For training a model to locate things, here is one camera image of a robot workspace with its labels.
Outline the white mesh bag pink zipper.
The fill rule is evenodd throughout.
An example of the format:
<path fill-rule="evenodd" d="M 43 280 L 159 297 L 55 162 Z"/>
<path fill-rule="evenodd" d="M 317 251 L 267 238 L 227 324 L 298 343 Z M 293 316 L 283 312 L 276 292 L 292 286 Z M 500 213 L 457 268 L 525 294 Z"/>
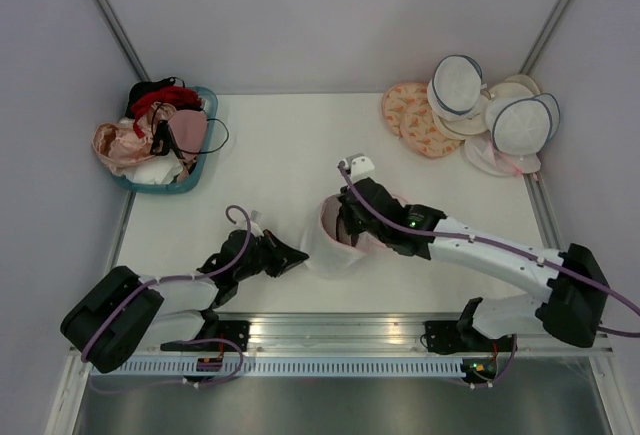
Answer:
<path fill-rule="evenodd" d="M 308 217 L 300 242 L 300 250 L 309 256 L 305 265 L 325 279 L 345 278 L 363 264 L 363 259 L 395 255 L 369 233 L 362 233 L 353 241 L 339 219 L 340 207 L 337 194 L 325 198 Z"/>

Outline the mauve bra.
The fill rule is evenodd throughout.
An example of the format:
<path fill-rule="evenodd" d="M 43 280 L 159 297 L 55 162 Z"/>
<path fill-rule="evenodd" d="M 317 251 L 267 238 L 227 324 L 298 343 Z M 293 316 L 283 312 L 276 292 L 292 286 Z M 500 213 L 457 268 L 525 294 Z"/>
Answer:
<path fill-rule="evenodd" d="M 321 222 L 332 240 L 351 247 L 360 244 L 360 234 L 352 231 L 352 219 L 340 203 L 327 204 L 321 215 Z"/>

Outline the floral peach laundry bag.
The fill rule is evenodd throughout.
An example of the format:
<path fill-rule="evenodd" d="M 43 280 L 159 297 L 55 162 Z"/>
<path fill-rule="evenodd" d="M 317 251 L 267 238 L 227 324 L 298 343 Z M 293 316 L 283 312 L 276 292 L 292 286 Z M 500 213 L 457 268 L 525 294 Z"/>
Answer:
<path fill-rule="evenodd" d="M 428 104 L 425 83 L 399 83 L 389 88 L 382 96 L 382 118 L 395 136 L 400 136 L 400 123 L 407 109 L 414 104 L 419 107 Z"/>

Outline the dusty pink bra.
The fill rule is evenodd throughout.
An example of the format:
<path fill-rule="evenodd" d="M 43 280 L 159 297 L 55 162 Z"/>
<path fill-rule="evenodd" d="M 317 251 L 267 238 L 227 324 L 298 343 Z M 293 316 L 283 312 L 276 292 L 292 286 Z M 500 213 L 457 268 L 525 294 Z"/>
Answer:
<path fill-rule="evenodd" d="M 179 110 L 168 120 L 173 146 L 185 158 L 193 158 L 200 152 L 208 129 L 203 111 Z"/>

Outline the large white bag blue trim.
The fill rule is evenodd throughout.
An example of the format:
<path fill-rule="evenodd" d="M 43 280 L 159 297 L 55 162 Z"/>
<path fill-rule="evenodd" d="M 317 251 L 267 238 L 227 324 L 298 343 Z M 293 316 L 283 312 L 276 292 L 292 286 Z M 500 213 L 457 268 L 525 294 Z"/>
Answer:
<path fill-rule="evenodd" d="M 491 101 L 484 112 L 494 147 L 516 156 L 537 154 L 555 135 L 561 121 L 556 97 L 505 97 Z"/>

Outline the black bra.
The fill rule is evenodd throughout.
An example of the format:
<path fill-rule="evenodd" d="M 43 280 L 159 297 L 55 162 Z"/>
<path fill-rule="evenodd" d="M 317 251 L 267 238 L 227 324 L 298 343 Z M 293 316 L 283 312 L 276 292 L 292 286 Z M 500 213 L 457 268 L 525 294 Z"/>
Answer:
<path fill-rule="evenodd" d="M 187 88 L 184 83 L 182 83 L 181 85 L 178 85 L 176 81 L 177 81 L 177 78 L 169 77 L 169 78 L 161 79 L 159 81 L 143 81 L 135 84 L 130 89 L 130 92 L 129 92 L 125 116 L 133 120 L 133 127 L 139 133 L 139 136 L 142 136 L 141 130 L 143 129 L 143 124 L 146 123 L 148 130 L 150 131 L 153 137 L 151 153 L 154 156 L 165 156 L 165 155 L 168 155 L 170 152 L 172 152 L 179 160 L 189 162 L 194 160 L 197 156 L 213 154 L 221 150 L 229 139 L 229 130 L 222 121 L 218 120 L 215 116 L 210 116 L 206 113 L 205 101 L 200 97 L 200 95 L 195 90 L 191 88 L 189 89 L 195 91 L 202 100 L 202 107 L 200 109 L 176 109 L 174 106 L 170 104 L 163 104 L 163 103 L 156 102 L 149 108 L 146 114 L 142 115 L 139 118 L 133 117 L 133 114 L 131 113 L 131 106 L 137 100 L 139 100 L 142 96 L 148 93 L 160 90 L 165 87 L 175 86 L 175 87 Z M 171 133 L 168 128 L 168 120 L 174 115 L 176 111 L 179 111 L 179 110 L 203 111 L 207 116 L 208 129 L 212 128 L 215 123 L 220 123 L 225 131 L 225 139 L 221 143 L 221 145 L 219 147 L 216 147 L 215 149 L 206 150 L 204 148 L 204 144 L 205 144 L 205 141 L 207 138 L 207 132 L 208 132 L 208 129 L 207 129 L 205 140 L 202 148 L 200 149 L 200 152 L 197 155 L 195 155 L 193 158 L 185 158 L 184 155 L 181 154 L 173 146 Z"/>

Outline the white mesh bag blue trim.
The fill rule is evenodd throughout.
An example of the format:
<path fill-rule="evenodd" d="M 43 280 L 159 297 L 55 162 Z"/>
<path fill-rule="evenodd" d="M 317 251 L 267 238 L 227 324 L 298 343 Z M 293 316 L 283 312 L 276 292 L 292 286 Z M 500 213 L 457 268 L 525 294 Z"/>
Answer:
<path fill-rule="evenodd" d="M 483 71 L 467 55 L 449 55 L 436 66 L 428 84 L 429 102 L 445 120 L 469 118 L 478 106 Z"/>

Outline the red lace bra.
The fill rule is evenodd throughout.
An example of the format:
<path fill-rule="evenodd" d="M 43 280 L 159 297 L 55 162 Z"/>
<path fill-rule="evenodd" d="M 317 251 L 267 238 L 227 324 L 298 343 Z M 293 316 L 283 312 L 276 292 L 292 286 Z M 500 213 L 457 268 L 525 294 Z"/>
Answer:
<path fill-rule="evenodd" d="M 154 103 L 170 104 L 176 109 L 200 109 L 202 100 L 198 94 L 185 87 L 165 87 L 142 96 L 131 106 L 134 118 L 146 114 Z"/>

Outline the cream laundry bag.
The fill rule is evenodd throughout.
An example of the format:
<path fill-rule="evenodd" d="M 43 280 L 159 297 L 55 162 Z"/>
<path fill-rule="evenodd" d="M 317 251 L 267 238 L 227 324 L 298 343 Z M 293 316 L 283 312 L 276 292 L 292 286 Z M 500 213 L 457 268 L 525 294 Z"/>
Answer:
<path fill-rule="evenodd" d="M 529 98 L 540 93 L 537 85 L 525 75 L 513 75 L 489 89 L 482 89 L 471 112 L 462 116 L 450 115 L 436 100 L 431 85 L 428 85 L 428 101 L 431 106 L 434 124 L 445 137 L 465 140 L 488 130 L 485 123 L 485 110 L 490 102 L 500 98 Z"/>

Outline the peach satin bra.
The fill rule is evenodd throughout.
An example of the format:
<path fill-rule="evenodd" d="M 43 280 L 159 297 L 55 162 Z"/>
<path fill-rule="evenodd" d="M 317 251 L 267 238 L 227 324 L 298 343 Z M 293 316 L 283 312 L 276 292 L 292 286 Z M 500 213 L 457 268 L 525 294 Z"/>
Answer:
<path fill-rule="evenodd" d="M 103 123 L 92 138 L 92 147 L 99 161 L 114 176 L 154 158 L 151 153 L 153 137 L 148 130 L 142 136 L 132 124 Z"/>

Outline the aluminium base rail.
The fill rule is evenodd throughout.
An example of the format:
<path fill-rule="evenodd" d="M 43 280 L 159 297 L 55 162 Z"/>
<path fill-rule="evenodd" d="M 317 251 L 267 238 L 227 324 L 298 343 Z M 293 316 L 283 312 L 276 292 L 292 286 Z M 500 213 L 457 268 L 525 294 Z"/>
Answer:
<path fill-rule="evenodd" d="M 251 356 L 418 356 L 419 337 L 428 321 L 452 314 L 240 314 L 222 313 L 226 321 L 246 321 L 246 353 Z"/>

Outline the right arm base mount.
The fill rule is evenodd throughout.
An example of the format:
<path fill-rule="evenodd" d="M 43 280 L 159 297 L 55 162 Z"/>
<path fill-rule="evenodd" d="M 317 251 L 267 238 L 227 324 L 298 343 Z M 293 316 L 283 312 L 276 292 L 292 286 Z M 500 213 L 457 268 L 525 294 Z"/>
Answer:
<path fill-rule="evenodd" d="M 429 353 L 452 355 L 477 352 L 483 343 L 470 329 L 454 320 L 427 320 L 424 322 L 423 341 Z"/>

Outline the aluminium side rail right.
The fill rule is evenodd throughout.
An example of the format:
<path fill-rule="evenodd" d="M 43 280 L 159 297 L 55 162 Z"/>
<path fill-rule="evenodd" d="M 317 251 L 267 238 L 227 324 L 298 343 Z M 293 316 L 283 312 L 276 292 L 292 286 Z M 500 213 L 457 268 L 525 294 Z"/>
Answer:
<path fill-rule="evenodd" d="M 526 174 L 524 183 L 543 245 L 547 248 L 564 249 L 565 243 L 556 223 L 556 217 L 542 176 L 540 174 Z"/>

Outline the aluminium frame post right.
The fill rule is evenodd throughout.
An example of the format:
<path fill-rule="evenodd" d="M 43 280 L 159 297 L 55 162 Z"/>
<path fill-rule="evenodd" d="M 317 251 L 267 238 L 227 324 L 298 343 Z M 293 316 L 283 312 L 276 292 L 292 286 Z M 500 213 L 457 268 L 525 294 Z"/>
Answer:
<path fill-rule="evenodd" d="M 532 44 L 528 54 L 526 55 L 519 72 L 525 75 L 531 75 L 535 67 L 539 63 L 544 51 L 556 33 L 564 16 L 567 14 L 574 0 L 556 0 L 551 11 L 546 17 L 534 43 Z"/>

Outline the aluminium frame post left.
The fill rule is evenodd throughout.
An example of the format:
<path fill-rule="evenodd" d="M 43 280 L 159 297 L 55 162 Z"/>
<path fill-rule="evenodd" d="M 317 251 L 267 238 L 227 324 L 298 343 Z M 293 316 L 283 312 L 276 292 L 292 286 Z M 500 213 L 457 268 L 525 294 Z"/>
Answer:
<path fill-rule="evenodd" d="M 149 74 L 110 0 L 93 0 L 100 16 L 139 81 L 149 81 Z"/>

